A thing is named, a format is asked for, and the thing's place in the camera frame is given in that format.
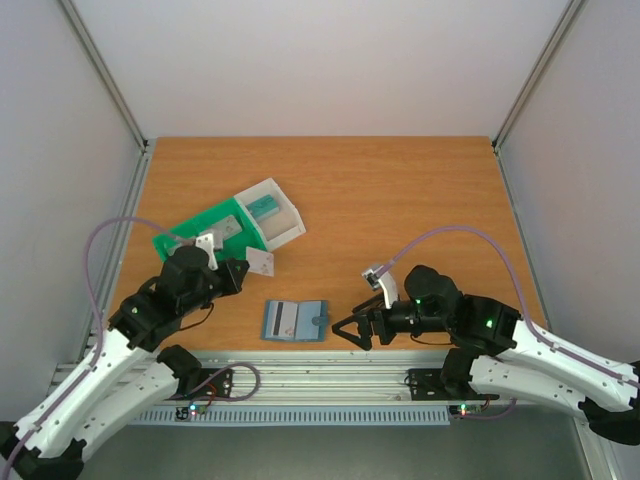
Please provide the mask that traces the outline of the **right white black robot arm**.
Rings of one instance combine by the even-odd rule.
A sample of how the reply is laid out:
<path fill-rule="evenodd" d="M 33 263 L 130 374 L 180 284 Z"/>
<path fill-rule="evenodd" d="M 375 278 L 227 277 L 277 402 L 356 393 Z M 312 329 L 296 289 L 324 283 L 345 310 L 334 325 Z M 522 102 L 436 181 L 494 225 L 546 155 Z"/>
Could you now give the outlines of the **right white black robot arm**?
<path fill-rule="evenodd" d="M 388 345 L 399 334 L 447 333 L 452 346 L 440 370 L 446 398 L 527 400 L 580 419 L 611 442 L 638 445 L 638 363 L 590 353 L 498 300 L 461 292 L 425 265 L 405 278 L 405 299 L 390 274 L 363 276 L 377 293 L 335 323 L 335 335 L 369 351 L 374 338 Z"/>

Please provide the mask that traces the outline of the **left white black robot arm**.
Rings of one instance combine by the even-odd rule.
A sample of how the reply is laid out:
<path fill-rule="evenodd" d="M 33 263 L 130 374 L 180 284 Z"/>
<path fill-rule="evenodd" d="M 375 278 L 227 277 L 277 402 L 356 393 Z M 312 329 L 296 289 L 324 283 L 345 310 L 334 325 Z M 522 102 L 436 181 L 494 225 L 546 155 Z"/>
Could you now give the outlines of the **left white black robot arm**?
<path fill-rule="evenodd" d="M 1 425 L 7 479 L 76 479 L 111 436 L 152 405 L 194 400 L 201 392 L 227 396 L 185 348 L 164 347 L 191 313 L 241 292 L 249 263 L 182 246 L 160 273 L 125 298 L 91 352 L 29 414 Z"/>

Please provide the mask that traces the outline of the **white patterned credit card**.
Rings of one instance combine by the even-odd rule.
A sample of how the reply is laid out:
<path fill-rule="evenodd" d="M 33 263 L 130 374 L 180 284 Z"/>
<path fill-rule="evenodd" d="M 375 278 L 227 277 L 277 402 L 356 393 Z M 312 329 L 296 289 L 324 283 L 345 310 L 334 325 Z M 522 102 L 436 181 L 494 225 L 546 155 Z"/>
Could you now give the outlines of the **white patterned credit card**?
<path fill-rule="evenodd" d="M 271 252 L 247 247 L 246 260 L 249 264 L 248 271 L 250 273 L 267 277 L 275 275 L 275 259 Z"/>

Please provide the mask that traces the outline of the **blue card holder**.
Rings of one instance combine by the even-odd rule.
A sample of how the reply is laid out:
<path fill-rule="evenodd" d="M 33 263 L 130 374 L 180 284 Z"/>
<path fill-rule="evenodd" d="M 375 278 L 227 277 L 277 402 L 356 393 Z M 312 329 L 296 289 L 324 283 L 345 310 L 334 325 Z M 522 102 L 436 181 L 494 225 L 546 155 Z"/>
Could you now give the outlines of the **blue card holder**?
<path fill-rule="evenodd" d="M 293 338 L 275 338 L 270 334 L 270 305 L 275 301 L 284 300 L 268 300 L 265 303 L 261 331 L 262 340 L 289 343 L 318 343 L 325 340 L 329 326 L 329 304 L 326 300 L 285 301 L 298 305 L 297 324 Z"/>

